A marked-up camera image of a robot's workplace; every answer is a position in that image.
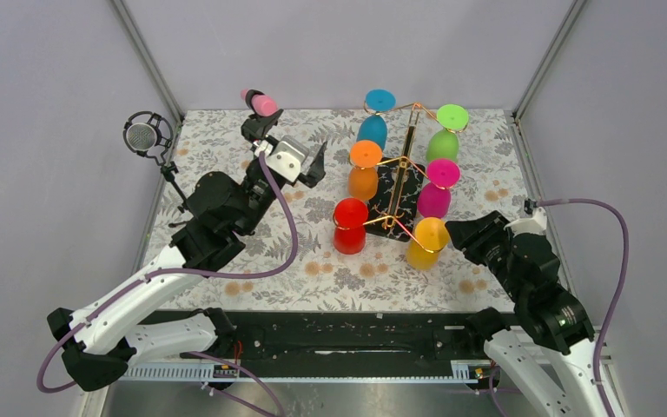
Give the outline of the yellow plastic wine glass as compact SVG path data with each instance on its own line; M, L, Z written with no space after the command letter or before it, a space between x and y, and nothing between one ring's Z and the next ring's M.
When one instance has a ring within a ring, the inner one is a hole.
M437 217L421 219L413 236L406 251L406 261L418 270L432 268L439 260L440 251L450 241L445 223Z

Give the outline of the magenta plastic wine glass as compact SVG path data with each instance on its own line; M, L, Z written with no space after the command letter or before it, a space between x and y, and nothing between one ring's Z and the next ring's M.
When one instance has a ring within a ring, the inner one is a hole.
M417 210L423 217L443 218L452 201L452 188L461 177L458 164L449 159L435 159L426 167L428 183L420 191Z

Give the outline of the orange plastic wine glass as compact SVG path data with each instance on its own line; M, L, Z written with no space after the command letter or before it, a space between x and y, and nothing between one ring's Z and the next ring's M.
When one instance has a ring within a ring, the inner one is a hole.
M378 189L377 164L382 158L380 146L370 140L357 141L349 153L352 168L348 176L348 193L351 197L367 202Z

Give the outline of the red plastic wine glass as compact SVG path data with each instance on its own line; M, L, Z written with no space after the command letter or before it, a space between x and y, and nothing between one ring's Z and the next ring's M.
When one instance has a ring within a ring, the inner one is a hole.
M368 209L364 202L356 198L341 200L333 212L335 231L334 248L344 255L359 253L366 243L364 223L368 220Z

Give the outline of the blue plastic wine glass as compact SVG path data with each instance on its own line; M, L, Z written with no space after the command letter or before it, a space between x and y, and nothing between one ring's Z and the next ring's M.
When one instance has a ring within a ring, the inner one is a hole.
M372 113L360 125L357 141L370 141L377 144L381 150L386 147L387 125L383 113L394 109L395 96L386 89L372 89L365 95L364 104Z

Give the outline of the green plastic wine glass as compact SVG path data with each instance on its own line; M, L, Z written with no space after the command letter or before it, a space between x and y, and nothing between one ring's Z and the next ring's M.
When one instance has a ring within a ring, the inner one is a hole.
M436 111L435 120L442 129L431 137L426 149L426 160L432 162L446 159L456 162L459 153L458 133L469 123L468 111L457 104L445 104Z

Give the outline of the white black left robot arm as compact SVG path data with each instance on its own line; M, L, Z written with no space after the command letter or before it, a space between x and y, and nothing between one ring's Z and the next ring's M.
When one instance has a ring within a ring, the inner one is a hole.
M148 317L170 298L209 278L228 277L225 267L244 249L273 202L288 210L282 189L315 187L325 177L325 149L315 154L296 142L270 135L279 114L251 114L241 125L254 160L241 182L221 171L202 175L182 210L189 220L143 268L84 308L48 315L56 339L50 357L60 357L71 384L86 392L119 380L131 367L174 354L234 348L235 327L220 308L156 324Z

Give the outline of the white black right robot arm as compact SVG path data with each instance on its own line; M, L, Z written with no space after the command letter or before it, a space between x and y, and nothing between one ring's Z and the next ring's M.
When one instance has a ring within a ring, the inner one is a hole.
M559 258L545 233L547 215L507 220L498 211L445 224L452 245L486 267L514 304L518 325L540 348L558 379L538 364L495 308L467 320L463 335L471 356L488 356L543 416L621 416L618 397L604 386L597 353L602 347L581 302L558 278Z

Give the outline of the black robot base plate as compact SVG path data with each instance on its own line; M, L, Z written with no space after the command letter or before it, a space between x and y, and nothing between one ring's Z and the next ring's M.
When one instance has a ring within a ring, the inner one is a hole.
M233 330L206 353L259 377L451 377L453 363L488 360L478 324L516 325L514 314L253 312L227 314Z

